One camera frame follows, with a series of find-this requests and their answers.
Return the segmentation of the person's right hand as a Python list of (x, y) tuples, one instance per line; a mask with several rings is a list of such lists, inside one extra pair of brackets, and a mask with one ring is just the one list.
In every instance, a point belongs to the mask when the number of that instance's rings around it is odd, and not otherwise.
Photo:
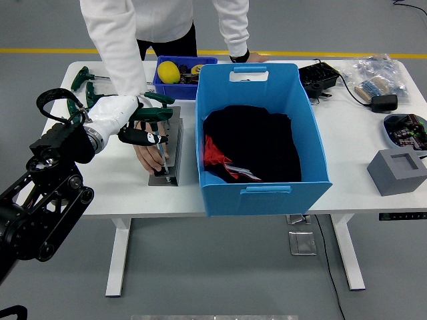
[(150, 175), (154, 175), (155, 172), (160, 172), (165, 161), (169, 159), (166, 145), (163, 144), (162, 147), (163, 151), (160, 151), (156, 146), (133, 146), (138, 161)]

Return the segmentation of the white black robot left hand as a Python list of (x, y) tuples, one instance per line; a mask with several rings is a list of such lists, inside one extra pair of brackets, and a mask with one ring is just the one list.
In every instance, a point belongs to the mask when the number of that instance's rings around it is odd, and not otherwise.
[[(107, 96), (90, 109), (84, 127), (96, 153), (106, 147), (112, 135), (131, 145), (152, 146), (168, 142), (166, 136), (158, 133), (157, 124), (172, 115), (170, 108), (143, 107), (134, 96)], [(149, 123), (152, 132), (132, 128), (134, 121)]]

